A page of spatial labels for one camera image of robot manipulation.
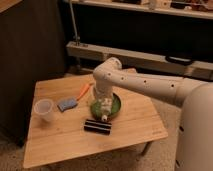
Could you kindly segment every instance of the wall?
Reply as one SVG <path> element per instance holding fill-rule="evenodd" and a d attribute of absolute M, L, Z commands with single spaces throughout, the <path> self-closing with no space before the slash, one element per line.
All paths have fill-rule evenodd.
<path fill-rule="evenodd" d="M 24 0 L 0 14 L 0 130 L 21 145 L 37 80 L 62 76 L 65 41 L 57 0 Z"/>

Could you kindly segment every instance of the blue sponge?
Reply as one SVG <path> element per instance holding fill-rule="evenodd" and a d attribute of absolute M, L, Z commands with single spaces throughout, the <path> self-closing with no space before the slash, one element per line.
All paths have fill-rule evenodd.
<path fill-rule="evenodd" d="M 58 103 L 58 108 L 61 112 L 64 112 L 67 109 L 72 109 L 78 105 L 77 100 L 74 98 L 62 100 Z"/>

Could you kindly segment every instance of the toy carrot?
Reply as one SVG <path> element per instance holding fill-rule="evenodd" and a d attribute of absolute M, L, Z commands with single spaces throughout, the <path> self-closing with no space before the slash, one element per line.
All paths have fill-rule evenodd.
<path fill-rule="evenodd" d="M 78 95 L 77 97 L 77 100 L 80 100 L 85 94 L 86 92 L 89 90 L 91 84 L 90 83 L 86 83 L 82 88 L 81 88 L 81 91 L 80 91 L 80 94 Z"/>

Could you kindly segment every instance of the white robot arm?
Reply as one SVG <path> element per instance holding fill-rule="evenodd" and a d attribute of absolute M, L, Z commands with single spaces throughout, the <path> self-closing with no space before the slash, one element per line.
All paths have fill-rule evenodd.
<path fill-rule="evenodd" d="M 127 73 L 121 68 L 116 58 L 95 68 L 95 98 L 111 98 L 112 86 L 118 86 L 182 107 L 175 170 L 213 170 L 213 83 Z"/>
<path fill-rule="evenodd" d="M 117 58 L 110 58 L 95 68 L 97 98 L 111 97 L 112 86 L 118 86 L 181 107 L 191 91 L 206 84 L 183 77 L 128 73 L 121 69 Z"/>

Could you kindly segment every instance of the table leg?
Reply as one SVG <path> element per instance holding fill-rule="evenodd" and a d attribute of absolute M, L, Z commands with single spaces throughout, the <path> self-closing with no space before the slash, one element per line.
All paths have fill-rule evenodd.
<path fill-rule="evenodd" d="M 145 145 L 145 147 L 144 147 L 144 149 L 143 149 L 143 151 L 141 153 L 142 156 L 145 156 L 147 154 L 150 146 L 152 145 L 152 142 L 153 141 L 149 141 L 149 142 L 146 143 L 146 145 Z"/>

